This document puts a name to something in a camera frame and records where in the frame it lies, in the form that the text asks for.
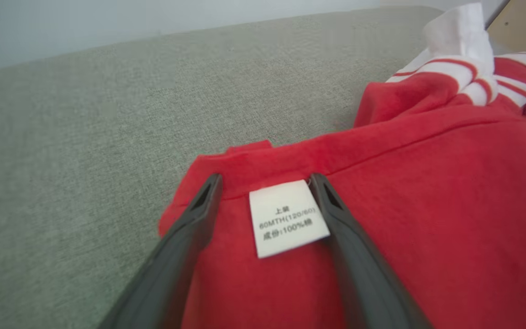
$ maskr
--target couch cushion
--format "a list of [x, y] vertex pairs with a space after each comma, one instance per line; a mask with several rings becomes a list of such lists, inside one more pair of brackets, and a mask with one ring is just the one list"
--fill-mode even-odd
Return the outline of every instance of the couch cushion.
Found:
[[198, 154], [351, 128], [439, 14], [263, 21], [0, 69], [0, 328], [97, 325]]

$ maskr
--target red fabric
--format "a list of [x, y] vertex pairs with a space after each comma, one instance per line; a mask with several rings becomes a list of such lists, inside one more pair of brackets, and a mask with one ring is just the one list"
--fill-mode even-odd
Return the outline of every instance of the red fabric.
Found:
[[159, 223], [163, 235], [207, 177], [223, 175], [184, 327], [344, 327], [323, 242], [263, 260], [255, 251], [249, 192], [319, 172], [435, 327], [526, 328], [526, 117], [457, 92], [437, 73], [369, 84], [355, 129], [199, 156]]

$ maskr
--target white wall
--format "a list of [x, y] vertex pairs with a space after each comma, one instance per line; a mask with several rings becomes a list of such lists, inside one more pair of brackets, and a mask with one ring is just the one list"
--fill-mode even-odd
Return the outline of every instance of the white wall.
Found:
[[[381, 0], [447, 10], [470, 0]], [[485, 9], [501, 0], [484, 0]], [[0, 0], [0, 68], [148, 36], [379, 6], [379, 0]]]

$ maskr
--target white label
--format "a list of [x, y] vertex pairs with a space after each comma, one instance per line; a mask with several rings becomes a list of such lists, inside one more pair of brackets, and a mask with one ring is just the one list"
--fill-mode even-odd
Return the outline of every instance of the white label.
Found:
[[249, 201], [259, 258], [330, 235], [304, 180], [250, 192]]

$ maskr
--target seam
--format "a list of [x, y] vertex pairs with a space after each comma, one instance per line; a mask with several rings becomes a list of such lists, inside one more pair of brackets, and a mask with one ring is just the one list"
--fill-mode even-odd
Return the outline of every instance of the seam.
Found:
[[[353, 164], [350, 164], [350, 165], [348, 165], [348, 166], [345, 166], [345, 167], [339, 168], [339, 169], [337, 169], [337, 170], [335, 170], [335, 171], [332, 171], [331, 173], [325, 173], [324, 175], [325, 175], [326, 177], [329, 177], [329, 176], [331, 176], [331, 175], [338, 174], [338, 173], [340, 173], [340, 171], [348, 170], [348, 169], [350, 169], [350, 168], [352, 168], [352, 167], [354, 167], [354, 166], [357, 166], [357, 165], [359, 165], [359, 164], [361, 164], [361, 163], [365, 163], [365, 162], [367, 162], [367, 161], [370, 161], [370, 160], [376, 159], [376, 158], [378, 158], [378, 157], [380, 157], [380, 156], [383, 156], [383, 155], [385, 155], [385, 154], [389, 154], [389, 153], [391, 153], [391, 152], [395, 152], [395, 151], [400, 150], [400, 149], [402, 149], [402, 148], [407, 148], [407, 147], [409, 147], [409, 146], [411, 146], [411, 145], [414, 145], [414, 144], [418, 144], [418, 143], [421, 143], [421, 142], [425, 142], [426, 140], [434, 139], [434, 138], [436, 138], [436, 137], [439, 137], [439, 136], [444, 135], [444, 134], [446, 134], [446, 133], [451, 133], [451, 132], [453, 132], [453, 131], [455, 131], [455, 130], [457, 130], [457, 129], [461, 129], [461, 128], [464, 128], [464, 127], [476, 127], [476, 126], [484, 126], [484, 125], [492, 125], [492, 124], [501, 124], [501, 123], [507, 123], [507, 122], [512, 123], [512, 122], [519, 122], [519, 121], [520, 121], [520, 120], [513, 120], [513, 121], [497, 121], [497, 120], [493, 119], [493, 120], [488, 120], [488, 121], [486, 121], [486, 122], [463, 123], [463, 124], [461, 124], [461, 125], [455, 125], [455, 126], [449, 128], [449, 129], [446, 129], [446, 130], [444, 130], [444, 131], [440, 131], [440, 132], [438, 132], [438, 133], [434, 133], [434, 134], [432, 134], [432, 135], [428, 135], [428, 136], [423, 137], [423, 138], [420, 138], [420, 139], [412, 140], [411, 142], [409, 142], [409, 143], [407, 143], [407, 144], [403, 144], [403, 145], [397, 146], [397, 147], [395, 147], [395, 148], [389, 148], [389, 149], [387, 149], [387, 150], [384, 150], [383, 152], [380, 152], [379, 154], [375, 154], [375, 155], [373, 155], [373, 156], [369, 156], [369, 157], [367, 157], [367, 158], [364, 158], [363, 160], [359, 160], [359, 161], [357, 161], [357, 162], [355, 162], [355, 163], [353, 163]], [[238, 199], [238, 198], [242, 198], [242, 197], [247, 196], [247, 195], [248, 195], [248, 192], [245, 192], [245, 193], [239, 194], [238, 196], [230, 196], [230, 197], [228, 197], [228, 198], [222, 198], [222, 199], [221, 199], [221, 202], [223, 202], [223, 201], [230, 201], [230, 200], [236, 200], [236, 199]], [[188, 205], [189, 205], [189, 203], [178, 204], [178, 205], [175, 205], [175, 207], [187, 207]]]

